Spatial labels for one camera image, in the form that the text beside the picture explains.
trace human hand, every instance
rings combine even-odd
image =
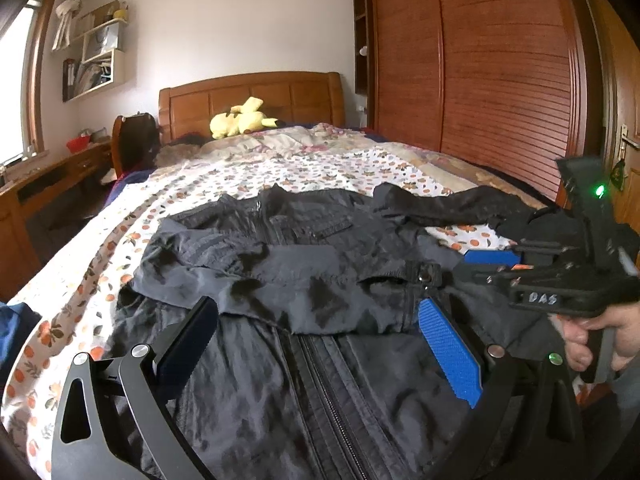
[[[559,318],[564,336],[564,350],[569,366],[585,371],[593,361],[587,347],[589,330],[615,327],[616,341],[611,367],[623,370],[640,351],[640,302],[610,306],[601,316],[593,319]]]

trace metal bolt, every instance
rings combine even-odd
[[[86,352],[80,352],[79,354],[76,354],[76,356],[74,357],[74,364],[75,365],[83,365],[86,360],[88,359],[89,355]]]
[[[555,352],[549,354],[549,360],[551,361],[551,364],[556,366],[560,366],[562,363],[564,363],[564,360],[562,360],[562,356],[560,354],[556,354]]]
[[[131,355],[133,355],[133,357],[144,357],[148,352],[149,347],[147,345],[135,345],[131,351]]]
[[[504,348],[502,348],[500,345],[489,345],[489,348],[487,348],[486,351],[491,357],[495,359],[501,359],[505,354]]]

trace black handle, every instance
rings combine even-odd
[[[605,383],[613,374],[611,361],[616,343],[616,328],[607,327],[589,332],[587,346],[593,353],[591,365],[580,374],[585,383]]]

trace bed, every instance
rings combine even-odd
[[[249,95],[264,99],[268,115],[292,125],[203,147],[167,146],[146,182],[128,185],[14,298],[26,302],[42,320],[14,363],[2,396],[2,423],[42,478],[50,478],[51,437],[69,363],[79,351],[94,359],[102,356],[118,290],[132,279],[165,216],[223,193],[255,196],[274,184],[294,192],[343,188],[371,194],[377,184],[391,182],[421,196],[487,184],[540,206],[496,176],[452,156],[396,142],[378,143],[362,132],[344,129],[337,73],[245,74],[163,89],[162,142],[169,144],[188,133],[209,137],[210,117]],[[487,226],[429,230],[440,243],[461,252],[512,243]]]

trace window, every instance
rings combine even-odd
[[[23,127],[23,75],[34,14],[32,8],[25,7],[0,38],[0,164],[21,158],[29,145]]]
[[[29,0],[0,38],[0,164],[44,150],[40,72],[55,1]]]

